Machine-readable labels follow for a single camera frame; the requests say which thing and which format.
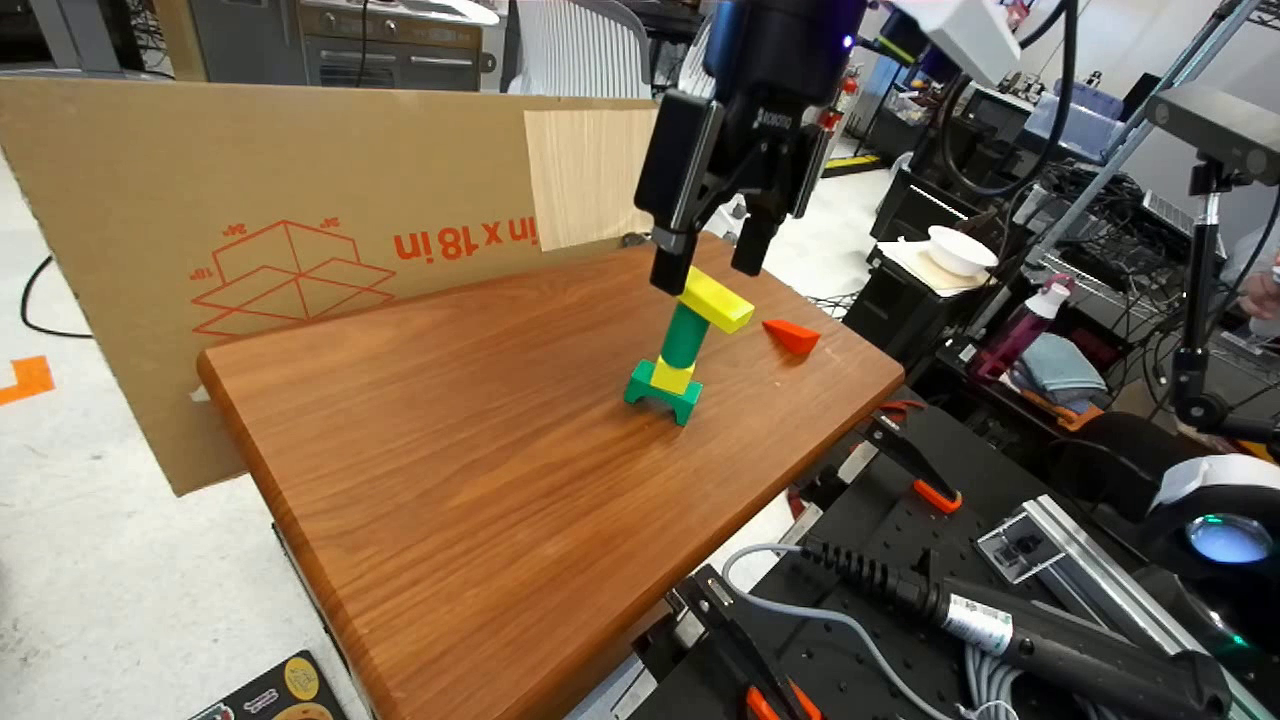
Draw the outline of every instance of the orange object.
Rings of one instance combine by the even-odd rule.
[[[777,350],[793,351],[793,356],[806,356],[818,341],[814,330],[793,324],[793,319],[763,319],[763,333],[773,338]]]
[[[944,496],[940,490],[910,479],[910,492],[940,517],[956,517],[963,509],[963,496]]]
[[[804,720],[825,720],[825,714],[814,708],[814,699],[799,685],[793,685],[793,695],[795,695],[795,708],[804,714]],[[781,720],[756,685],[746,687],[742,704],[746,704],[746,720]]]
[[[15,386],[0,389],[0,403],[15,403],[41,392],[51,392],[51,372],[45,356],[10,360]]]

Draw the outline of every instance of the cardboard sheet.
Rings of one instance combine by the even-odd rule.
[[[245,474],[201,400],[201,350],[557,262],[535,245],[528,109],[618,103],[0,80],[0,154],[189,492]],[[636,176],[617,179],[601,191],[633,197]]]
[[[542,248],[577,248],[583,230],[609,236],[653,230],[653,215],[633,203],[653,119],[653,109],[525,115]]]

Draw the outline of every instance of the floor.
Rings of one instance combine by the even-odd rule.
[[[889,172],[825,179],[769,270],[804,298],[849,302],[883,187]],[[0,392],[0,718],[190,718],[297,647],[317,653],[348,718],[366,718],[251,479],[171,496],[94,345],[18,330],[45,251],[0,161],[0,389],[15,386],[10,360],[51,372],[51,392]],[[56,270],[30,308],[82,330]],[[577,718],[617,718],[633,680],[618,668]]]

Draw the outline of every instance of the wooden table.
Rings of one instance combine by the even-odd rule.
[[[647,248],[202,351],[201,375],[379,718],[550,718],[601,653],[899,386],[719,245],[699,270],[825,333],[711,338],[689,427],[624,409],[670,302]]]

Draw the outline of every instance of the yellow block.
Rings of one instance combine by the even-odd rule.
[[[715,283],[715,278],[689,270],[679,303],[708,319],[715,333],[741,333],[752,324],[756,303]]]
[[[670,367],[668,360],[653,360],[653,389],[660,389],[660,392],[670,392],[670,397],[685,397],[689,392],[689,386],[692,386],[692,372],[697,372],[697,366],[689,366],[689,367]]]

